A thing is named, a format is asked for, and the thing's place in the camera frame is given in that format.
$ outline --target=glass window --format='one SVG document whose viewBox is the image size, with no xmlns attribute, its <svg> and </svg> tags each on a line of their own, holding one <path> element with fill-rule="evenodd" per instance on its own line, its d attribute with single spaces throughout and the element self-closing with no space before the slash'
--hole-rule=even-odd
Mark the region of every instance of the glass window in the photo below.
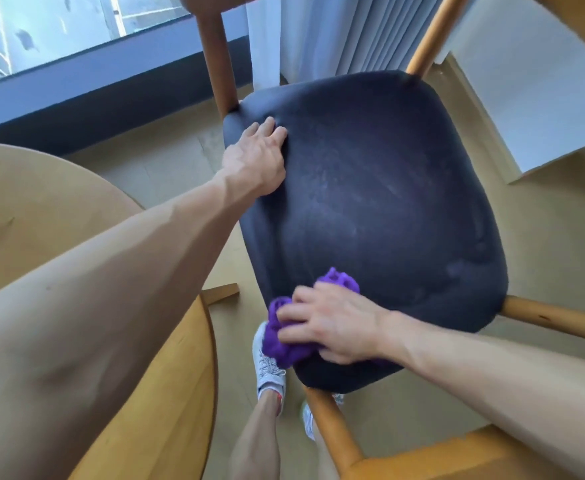
<svg viewBox="0 0 585 480">
<path fill-rule="evenodd" d="M 179 0 L 0 0 L 0 78 L 187 14 Z"/>
</svg>

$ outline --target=chair seat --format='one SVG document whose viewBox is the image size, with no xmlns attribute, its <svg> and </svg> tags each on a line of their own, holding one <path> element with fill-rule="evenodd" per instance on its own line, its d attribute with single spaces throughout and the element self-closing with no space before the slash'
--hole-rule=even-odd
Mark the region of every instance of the chair seat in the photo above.
<svg viewBox="0 0 585 480">
<path fill-rule="evenodd" d="M 225 144 L 267 116 L 288 129 L 286 180 L 241 219 L 266 304 L 335 266 L 385 308 L 469 332 L 492 321 L 507 290 L 504 252 L 434 89 L 402 72 L 264 89 L 226 116 Z M 398 370 L 318 354 L 295 365 L 306 386 L 342 393 Z"/>
</svg>

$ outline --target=sneaker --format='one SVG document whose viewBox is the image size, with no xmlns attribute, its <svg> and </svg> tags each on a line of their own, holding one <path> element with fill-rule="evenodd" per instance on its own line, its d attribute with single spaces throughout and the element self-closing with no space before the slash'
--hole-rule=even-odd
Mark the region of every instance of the sneaker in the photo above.
<svg viewBox="0 0 585 480">
<path fill-rule="evenodd" d="M 342 408 L 344 405 L 344 395 L 343 394 L 333 394 L 333 399 L 335 399 L 336 405 L 339 409 Z M 301 421 L 303 422 L 304 431 L 306 431 L 306 436 L 308 436 L 311 440 L 315 440 L 315 434 L 312 430 L 312 411 L 310 411 L 310 406 L 308 405 L 308 401 L 304 401 L 301 404 Z"/>
<path fill-rule="evenodd" d="M 279 394 L 279 416 L 284 409 L 284 397 L 286 396 L 286 371 L 277 367 L 275 359 L 267 357 L 262 352 L 264 343 L 264 332 L 266 322 L 263 322 L 257 328 L 255 338 L 253 339 L 253 362 L 255 363 L 255 372 L 257 375 L 257 400 L 262 392 L 266 389 L 272 389 Z"/>
</svg>

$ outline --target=purple cloth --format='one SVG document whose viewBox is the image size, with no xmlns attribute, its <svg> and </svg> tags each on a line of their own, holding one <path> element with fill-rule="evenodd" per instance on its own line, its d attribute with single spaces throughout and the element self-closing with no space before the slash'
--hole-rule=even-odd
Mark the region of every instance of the purple cloth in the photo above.
<svg viewBox="0 0 585 480">
<path fill-rule="evenodd" d="M 359 285 L 354 279 L 345 273 L 339 273 L 334 267 L 324 276 L 321 276 L 317 281 L 325 283 L 333 283 L 344 288 L 348 288 L 355 293 L 359 293 Z M 266 331 L 264 333 L 264 343 L 262 345 L 262 352 L 268 357 L 272 357 L 277 362 L 277 367 L 280 369 L 288 369 L 293 364 L 299 362 L 312 355 L 315 351 L 322 348 L 320 344 L 314 342 L 308 344 L 282 344 L 277 338 L 277 332 L 283 327 L 293 325 L 294 322 L 282 324 L 277 319 L 277 310 L 293 300 L 287 296 L 280 296 L 271 301 L 268 306 L 268 323 L 266 324 Z"/>
</svg>

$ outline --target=table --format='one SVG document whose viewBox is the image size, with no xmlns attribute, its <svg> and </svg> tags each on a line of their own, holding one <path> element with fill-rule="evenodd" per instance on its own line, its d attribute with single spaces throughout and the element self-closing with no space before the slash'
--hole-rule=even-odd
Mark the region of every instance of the table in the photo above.
<svg viewBox="0 0 585 480">
<path fill-rule="evenodd" d="M 82 167 L 0 144 L 0 289 L 142 210 Z M 218 389 L 208 304 L 238 292 L 234 283 L 202 292 L 73 480 L 201 477 Z"/>
</svg>

